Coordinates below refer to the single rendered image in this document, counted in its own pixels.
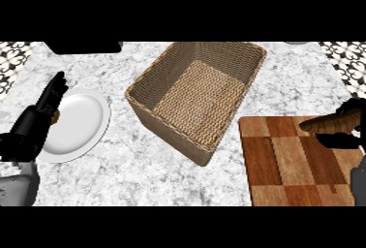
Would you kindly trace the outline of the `black appliance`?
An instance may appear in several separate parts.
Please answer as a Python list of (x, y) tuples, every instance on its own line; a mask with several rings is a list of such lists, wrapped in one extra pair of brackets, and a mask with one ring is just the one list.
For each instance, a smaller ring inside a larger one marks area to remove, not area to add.
[(45, 42), (45, 45), (58, 55), (120, 52), (119, 42)]

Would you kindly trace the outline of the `wooden cutting board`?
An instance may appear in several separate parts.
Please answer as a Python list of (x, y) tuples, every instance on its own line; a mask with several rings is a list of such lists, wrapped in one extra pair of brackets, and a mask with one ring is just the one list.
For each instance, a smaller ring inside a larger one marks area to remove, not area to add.
[(238, 129), (255, 206), (352, 206), (356, 149), (330, 149), (297, 128), (303, 116), (244, 116)]

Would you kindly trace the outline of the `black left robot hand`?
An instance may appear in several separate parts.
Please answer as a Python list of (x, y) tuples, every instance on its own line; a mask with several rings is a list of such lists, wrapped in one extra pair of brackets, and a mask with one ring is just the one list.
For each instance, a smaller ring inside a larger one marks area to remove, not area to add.
[(36, 103), (24, 108), (8, 133), (0, 134), (0, 161), (30, 162), (47, 139), (51, 118), (69, 87), (64, 73), (51, 78)]

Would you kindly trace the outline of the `white plate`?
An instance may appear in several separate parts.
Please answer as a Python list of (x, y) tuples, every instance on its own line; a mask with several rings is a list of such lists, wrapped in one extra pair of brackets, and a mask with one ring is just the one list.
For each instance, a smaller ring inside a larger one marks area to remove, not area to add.
[(64, 163), (80, 157), (100, 141), (110, 123), (110, 105), (103, 95), (86, 89), (64, 94), (60, 117), (51, 125), (36, 159)]

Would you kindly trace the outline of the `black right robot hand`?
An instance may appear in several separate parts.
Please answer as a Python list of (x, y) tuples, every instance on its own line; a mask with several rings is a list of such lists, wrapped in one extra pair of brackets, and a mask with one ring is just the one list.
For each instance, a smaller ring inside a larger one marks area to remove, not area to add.
[(359, 109), (359, 125), (353, 127), (349, 134), (315, 134), (320, 144), (327, 148), (334, 149), (366, 149), (366, 99), (349, 98), (337, 107), (334, 114), (343, 114), (351, 109)]

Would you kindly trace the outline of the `brown croissant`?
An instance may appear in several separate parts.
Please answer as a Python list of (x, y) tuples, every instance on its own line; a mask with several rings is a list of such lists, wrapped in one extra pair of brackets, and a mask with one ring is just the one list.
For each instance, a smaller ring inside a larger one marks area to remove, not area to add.
[(327, 114), (302, 121), (299, 129), (309, 134), (349, 134), (353, 127), (359, 125), (361, 110), (351, 109), (343, 114)]

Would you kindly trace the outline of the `wicker basket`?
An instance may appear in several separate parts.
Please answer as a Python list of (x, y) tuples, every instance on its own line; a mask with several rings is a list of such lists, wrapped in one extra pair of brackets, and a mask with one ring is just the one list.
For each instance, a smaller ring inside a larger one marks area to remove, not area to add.
[(249, 42), (173, 42), (125, 90), (144, 127), (199, 165), (210, 159), (265, 59)]

